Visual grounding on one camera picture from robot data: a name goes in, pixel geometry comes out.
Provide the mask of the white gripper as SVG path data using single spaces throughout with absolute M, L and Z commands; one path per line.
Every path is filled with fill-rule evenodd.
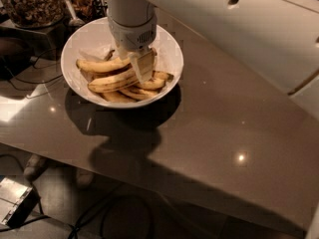
M 119 45 L 116 47 L 119 58 L 130 59 L 140 83 L 148 81 L 153 75 L 156 53 L 153 49 L 142 49 L 149 46 L 156 38 L 156 14 L 154 12 L 146 15 L 141 12 L 119 14 L 109 12 L 108 22 L 114 40 Z

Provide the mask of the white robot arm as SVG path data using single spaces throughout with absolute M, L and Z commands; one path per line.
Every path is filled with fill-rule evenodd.
M 133 32 L 154 7 L 319 119 L 319 0 L 108 0 L 108 16 Z

